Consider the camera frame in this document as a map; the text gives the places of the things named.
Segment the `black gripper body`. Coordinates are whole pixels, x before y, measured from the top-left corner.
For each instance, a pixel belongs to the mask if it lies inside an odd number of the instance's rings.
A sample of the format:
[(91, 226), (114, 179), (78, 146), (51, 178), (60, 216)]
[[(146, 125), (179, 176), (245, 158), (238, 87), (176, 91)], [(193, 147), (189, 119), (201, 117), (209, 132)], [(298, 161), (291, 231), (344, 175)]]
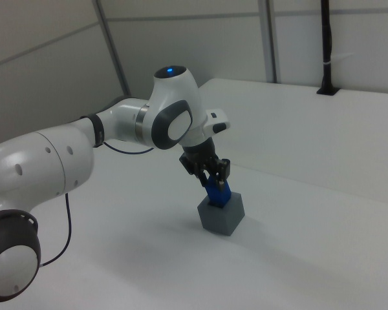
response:
[(193, 163), (197, 163), (200, 168), (203, 168), (208, 173), (211, 172), (213, 162), (218, 159), (212, 138), (208, 138), (206, 141), (196, 146), (183, 147), (183, 151), (180, 160), (188, 159)]

